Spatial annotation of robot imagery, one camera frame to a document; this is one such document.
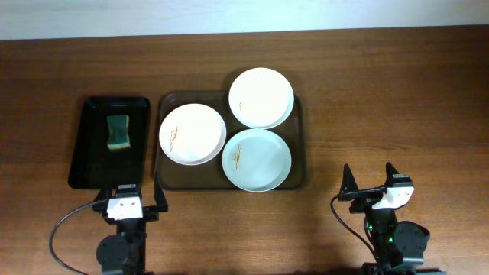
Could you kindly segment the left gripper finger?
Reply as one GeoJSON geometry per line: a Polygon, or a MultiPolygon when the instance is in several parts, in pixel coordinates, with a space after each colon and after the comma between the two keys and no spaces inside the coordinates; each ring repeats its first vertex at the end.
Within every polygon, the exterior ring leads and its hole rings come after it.
{"type": "Polygon", "coordinates": [[[164,191],[160,185],[157,173],[154,174],[154,200],[156,202],[158,212],[168,211],[168,203],[164,195],[164,191]]]}
{"type": "Polygon", "coordinates": [[[111,189],[100,189],[93,202],[107,201],[112,197],[111,189]]]}

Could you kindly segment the green yellow sponge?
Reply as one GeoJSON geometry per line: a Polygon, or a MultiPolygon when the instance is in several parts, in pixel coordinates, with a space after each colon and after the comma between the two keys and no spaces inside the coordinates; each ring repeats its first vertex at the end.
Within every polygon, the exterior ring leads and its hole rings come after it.
{"type": "Polygon", "coordinates": [[[127,115],[110,115],[106,121],[108,125],[108,149],[117,151],[129,148],[131,146],[128,134],[129,117],[127,115]]]}

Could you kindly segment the white plate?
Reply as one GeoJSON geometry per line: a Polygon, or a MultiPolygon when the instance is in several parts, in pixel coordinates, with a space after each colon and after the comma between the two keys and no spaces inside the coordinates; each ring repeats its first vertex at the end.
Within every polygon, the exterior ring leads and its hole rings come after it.
{"type": "Polygon", "coordinates": [[[270,68],[244,71],[228,93],[232,114],[245,126],[257,129],[282,124],[293,109],[294,94],[289,80],[270,68]]]}
{"type": "Polygon", "coordinates": [[[163,119],[159,144],[172,161],[195,166],[216,157],[226,135],[224,119],[215,109],[191,103],[175,108],[163,119]]]}

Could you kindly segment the white plate top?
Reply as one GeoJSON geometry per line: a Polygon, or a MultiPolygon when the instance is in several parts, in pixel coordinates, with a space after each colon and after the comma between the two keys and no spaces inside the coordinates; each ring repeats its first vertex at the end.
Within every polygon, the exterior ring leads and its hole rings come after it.
{"type": "Polygon", "coordinates": [[[228,93],[232,114],[245,126],[257,129],[282,124],[293,109],[294,94],[289,80],[270,68],[244,71],[228,93]]]}

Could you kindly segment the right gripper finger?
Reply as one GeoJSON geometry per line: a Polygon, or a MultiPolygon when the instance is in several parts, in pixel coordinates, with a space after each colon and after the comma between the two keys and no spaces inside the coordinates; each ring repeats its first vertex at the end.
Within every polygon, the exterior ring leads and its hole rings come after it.
{"type": "Polygon", "coordinates": [[[342,184],[340,187],[340,193],[352,193],[359,190],[355,178],[348,164],[343,167],[342,184]]]}
{"type": "Polygon", "coordinates": [[[398,174],[398,171],[394,168],[393,164],[391,162],[386,163],[386,181],[385,181],[385,186],[387,187],[392,187],[396,182],[397,179],[395,175],[398,174]]]}

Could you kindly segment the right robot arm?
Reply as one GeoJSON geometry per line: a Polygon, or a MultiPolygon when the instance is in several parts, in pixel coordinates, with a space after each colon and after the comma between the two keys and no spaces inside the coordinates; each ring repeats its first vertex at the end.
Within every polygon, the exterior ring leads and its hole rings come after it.
{"type": "Polygon", "coordinates": [[[359,189],[349,165],[344,165],[342,184],[335,201],[350,202],[351,214],[363,214],[363,238],[352,230],[336,211],[339,223],[359,238],[374,257],[373,263],[364,263],[362,274],[442,274],[437,269],[422,269],[423,252],[427,248],[430,232],[427,228],[409,221],[398,221],[395,211],[404,207],[414,193],[413,181],[399,173],[392,163],[386,163],[385,184],[359,189]]]}

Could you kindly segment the pale blue plate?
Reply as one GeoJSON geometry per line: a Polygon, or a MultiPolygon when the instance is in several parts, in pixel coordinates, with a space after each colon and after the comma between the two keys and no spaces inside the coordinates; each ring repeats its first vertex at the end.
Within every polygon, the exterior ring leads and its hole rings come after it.
{"type": "Polygon", "coordinates": [[[284,139],[272,131],[243,130],[225,145],[222,169],[239,189],[267,192],[277,188],[290,174],[292,154],[284,139]]]}

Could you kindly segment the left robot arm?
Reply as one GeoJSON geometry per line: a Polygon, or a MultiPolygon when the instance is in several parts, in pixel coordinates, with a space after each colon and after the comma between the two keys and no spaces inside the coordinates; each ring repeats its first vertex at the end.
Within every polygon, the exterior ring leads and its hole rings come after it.
{"type": "Polygon", "coordinates": [[[103,238],[96,259],[103,274],[149,274],[146,270],[147,223],[159,220],[161,212],[168,211],[168,203],[161,187],[154,188],[155,205],[142,205],[143,175],[136,180],[118,184],[112,194],[100,189],[92,210],[116,227],[116,233],[103,238]]]}

